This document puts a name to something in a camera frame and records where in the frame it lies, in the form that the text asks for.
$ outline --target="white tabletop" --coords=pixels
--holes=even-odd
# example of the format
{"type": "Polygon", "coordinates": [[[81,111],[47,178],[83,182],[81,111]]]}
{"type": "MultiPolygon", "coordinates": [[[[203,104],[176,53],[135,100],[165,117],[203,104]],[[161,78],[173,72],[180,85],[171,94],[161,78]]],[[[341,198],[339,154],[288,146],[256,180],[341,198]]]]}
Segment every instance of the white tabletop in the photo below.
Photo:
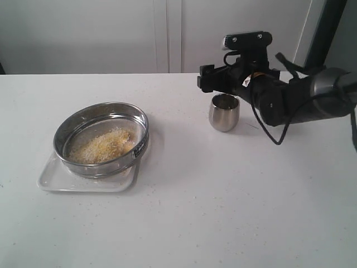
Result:
{"type": "Polygon", "coordinates": [[[349,118],[293,125],[276,146],[242,102],[236,129],[221,133],[196,77],[0,76],[0,267],[357,267],[349,118]],[[59,124],[108,101],[148,114],[137,185],[40,190],[59,124]]]}

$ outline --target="yellow crumbs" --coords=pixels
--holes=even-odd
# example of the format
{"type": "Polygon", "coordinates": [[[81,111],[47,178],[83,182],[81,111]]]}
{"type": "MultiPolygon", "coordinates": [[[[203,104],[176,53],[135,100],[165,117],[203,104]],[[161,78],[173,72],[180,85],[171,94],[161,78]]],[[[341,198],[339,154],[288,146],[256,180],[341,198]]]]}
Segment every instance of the yellow crumbs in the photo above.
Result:
{"type": "Polygon", "coordinates": [[[126,154],[134,147],[126,130],[115,129],[74,148],[69,159],[80,164],[98,164],[126,154]]]}

